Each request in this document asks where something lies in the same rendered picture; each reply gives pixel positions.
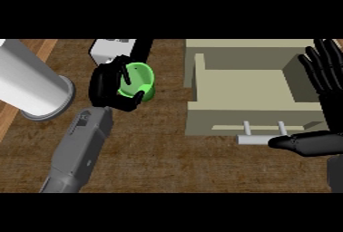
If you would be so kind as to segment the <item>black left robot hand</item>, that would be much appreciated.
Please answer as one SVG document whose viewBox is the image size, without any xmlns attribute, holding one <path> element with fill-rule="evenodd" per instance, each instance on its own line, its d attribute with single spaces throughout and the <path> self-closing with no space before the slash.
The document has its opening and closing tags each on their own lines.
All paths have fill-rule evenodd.
<svg viewBox="0 0 343 232">
<path fill-rule="evenodd" d="M 145 93 L 139 91 L 133 98 L 119 94 L 122 81 L 132 84 L 126 65 L 135 60 L 126 56 L 117 56 L 110 63 L 101 63 L 94 70 L 89 87 L 89 99 L 94 107 L 111 107 L 122 111 L 133 111 L 142 102 Z"/>
</svg>

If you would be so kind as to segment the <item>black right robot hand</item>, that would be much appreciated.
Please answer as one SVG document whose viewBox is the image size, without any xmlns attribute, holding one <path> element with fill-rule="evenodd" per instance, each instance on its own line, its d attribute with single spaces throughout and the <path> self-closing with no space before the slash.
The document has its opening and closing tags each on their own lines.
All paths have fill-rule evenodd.
<svg viewBox="0 0 343 232">
<path fill-rule="evenodd" d="M 298 56 L 318 93 L 329 130 L 272 138 L 268 146 L 303 157 L 343 154 L 343 51 L 333 39 L 315 39 Z"/>
</svg>

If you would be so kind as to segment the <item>green cup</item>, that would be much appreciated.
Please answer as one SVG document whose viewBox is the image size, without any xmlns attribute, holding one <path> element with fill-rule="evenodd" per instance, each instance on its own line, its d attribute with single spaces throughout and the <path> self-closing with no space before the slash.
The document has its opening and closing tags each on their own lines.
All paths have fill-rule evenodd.
<svg viewBox="0 0 343 232">
<path fill-rule="evenodd" d="M 156 94 L 156 75 L 151 67 L 145 63 L 129 63 L 126 65 L 129 72 L 131 82 L 128 85 L 126 81 L 122 81 L 122 88 L 119 89 L 120 95 L 133 98 L 139 91 L 145 92 L 142 101 L 148 102 Z"/>
</svg>

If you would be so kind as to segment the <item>beige open drawer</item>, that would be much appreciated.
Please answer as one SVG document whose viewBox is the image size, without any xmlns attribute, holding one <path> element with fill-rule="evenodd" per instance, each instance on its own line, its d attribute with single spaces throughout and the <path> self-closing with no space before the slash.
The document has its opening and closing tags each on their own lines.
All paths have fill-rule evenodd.
<svg viewBox="0 0 343 232">
<path fill-rule="evenodd" d="M 188 135 L 258 135 L 327 128 L 323 107 L 298 55 L 309 39 L 188 39 L 184 85 Z"/>
</svg>

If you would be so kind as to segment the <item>white box appliance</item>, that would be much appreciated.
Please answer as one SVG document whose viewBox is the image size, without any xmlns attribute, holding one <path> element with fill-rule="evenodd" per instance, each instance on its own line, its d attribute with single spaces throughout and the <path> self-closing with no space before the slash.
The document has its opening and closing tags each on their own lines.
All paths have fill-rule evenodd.
<svg viewBox="0 0 343 232">
<path fill-rule="evenodd" d="M 95 63 L 110 63 L 117 56 L 129 56 L 135 43 L 135 39 L 97 39 L 91 48 Z"/>
</svg>

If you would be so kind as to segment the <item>black upright object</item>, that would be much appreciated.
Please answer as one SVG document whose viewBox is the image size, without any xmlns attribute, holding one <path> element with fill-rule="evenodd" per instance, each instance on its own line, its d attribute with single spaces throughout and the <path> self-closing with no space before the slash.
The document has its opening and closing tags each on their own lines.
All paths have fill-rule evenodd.
<svg viewBox="0 0 343 232">
<path fill-rule="evenodd" d="M 136 39 L 131 52 L 131 58 L 135 62 L 145 63 L 151 53 L 153 39 Z"/>
</svg>

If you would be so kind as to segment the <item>white cylindrical appliance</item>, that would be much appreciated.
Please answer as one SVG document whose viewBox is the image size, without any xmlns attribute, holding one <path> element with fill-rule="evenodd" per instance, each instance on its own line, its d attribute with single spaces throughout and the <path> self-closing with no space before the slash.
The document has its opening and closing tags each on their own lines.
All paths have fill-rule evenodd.
<svg viewBox="0 0 343 232">
<path fill-rule="evenodd" d="M 0 100 L 31 121 L 49 121 L 68 109 L 76 85 L 58 75 L 18 39 L 0 39 Z"/>
</svg>

